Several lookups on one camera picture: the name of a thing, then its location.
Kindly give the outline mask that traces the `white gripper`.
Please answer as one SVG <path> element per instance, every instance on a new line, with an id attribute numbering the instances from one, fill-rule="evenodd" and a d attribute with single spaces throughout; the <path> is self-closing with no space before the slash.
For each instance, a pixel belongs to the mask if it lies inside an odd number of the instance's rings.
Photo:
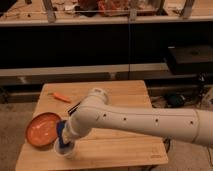
<path id="1" fill-rule="evenodd" d="M 83 137 L 80 124 L 74 121 L 67 121 L 62 130 L 62 140 L 64 144 L 74 142 Z"/>

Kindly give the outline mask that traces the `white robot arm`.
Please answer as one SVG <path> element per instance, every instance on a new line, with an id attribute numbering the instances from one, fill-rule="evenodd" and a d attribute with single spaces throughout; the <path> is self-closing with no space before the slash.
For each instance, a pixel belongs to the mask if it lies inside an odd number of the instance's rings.
<path id="1" fill-rule="evenodd" d="M 64 143 L 85 137 L 93 128 L 115 129 L 213 147 L 213 112 L 197 109 L 124 108 L 107 104 L 103 89 L 93 88 L 62 131 Z"/>

